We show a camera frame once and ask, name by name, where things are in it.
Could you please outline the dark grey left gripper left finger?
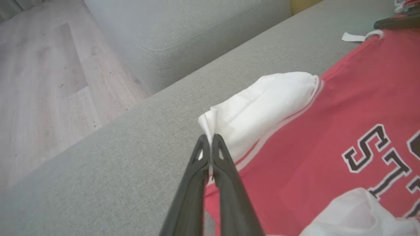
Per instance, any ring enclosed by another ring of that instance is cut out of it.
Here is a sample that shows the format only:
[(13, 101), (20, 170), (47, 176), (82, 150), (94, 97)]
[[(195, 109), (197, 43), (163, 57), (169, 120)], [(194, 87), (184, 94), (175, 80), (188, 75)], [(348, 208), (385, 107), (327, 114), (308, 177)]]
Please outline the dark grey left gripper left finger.
[(202, 236), (204, 190), (209, 179), (210, 145), (205, 134), (194, 147), (160, 236)]

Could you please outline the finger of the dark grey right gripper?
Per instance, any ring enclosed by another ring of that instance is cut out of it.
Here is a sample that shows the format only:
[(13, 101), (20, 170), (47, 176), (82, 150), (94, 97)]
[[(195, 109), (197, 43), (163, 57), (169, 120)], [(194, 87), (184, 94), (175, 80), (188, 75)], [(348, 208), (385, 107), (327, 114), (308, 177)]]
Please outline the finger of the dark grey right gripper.
[(374, 29), (388, 29), (388, 30), (400, 30), (400, 29), (415, 29), (420, 27), (419, 15), (403, 15), (392, 18), (385, 18), (383, 20), (376, 21), (373, 25)]

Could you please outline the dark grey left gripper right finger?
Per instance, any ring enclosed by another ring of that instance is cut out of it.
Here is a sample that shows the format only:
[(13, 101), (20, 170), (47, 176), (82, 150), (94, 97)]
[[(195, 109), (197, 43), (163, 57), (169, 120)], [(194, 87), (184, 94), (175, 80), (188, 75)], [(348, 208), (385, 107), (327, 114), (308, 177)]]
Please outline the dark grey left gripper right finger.
[(212, 166), (215, 184), (219, 190), (220, 234), (264, 236), (261, 223), (220, 134), (213, 136)]

